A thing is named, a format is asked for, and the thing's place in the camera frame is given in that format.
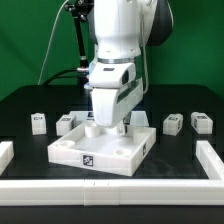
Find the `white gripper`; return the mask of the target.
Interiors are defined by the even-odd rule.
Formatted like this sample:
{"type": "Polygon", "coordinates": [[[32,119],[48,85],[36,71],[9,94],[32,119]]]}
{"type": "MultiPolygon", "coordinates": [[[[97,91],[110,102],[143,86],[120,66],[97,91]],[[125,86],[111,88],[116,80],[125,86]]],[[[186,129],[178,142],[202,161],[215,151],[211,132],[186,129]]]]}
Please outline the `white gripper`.
{"type": "Polygon", "coordinates": [[[136,78],[132,62],[104,64],[98,62],[89,77],[95,122],[103,127],[115,127],[118,135],[125,135],[122,121],[143,98],[142,79],[136,78]]]}

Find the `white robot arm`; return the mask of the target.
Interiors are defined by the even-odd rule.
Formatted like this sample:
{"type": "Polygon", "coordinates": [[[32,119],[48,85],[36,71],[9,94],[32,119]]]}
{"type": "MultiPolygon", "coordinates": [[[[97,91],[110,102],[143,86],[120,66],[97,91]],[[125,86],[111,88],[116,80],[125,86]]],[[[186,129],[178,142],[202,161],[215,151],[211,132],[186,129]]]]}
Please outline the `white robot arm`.
{"type": "Polygon", "coordinates": [[[168,0],[95,0],[95,67],[89,76],[97,125],[126,133],[128,116],[148,91],[149,75],[136,70],[148,46],[171,35],[173,15],[168,0]]]}

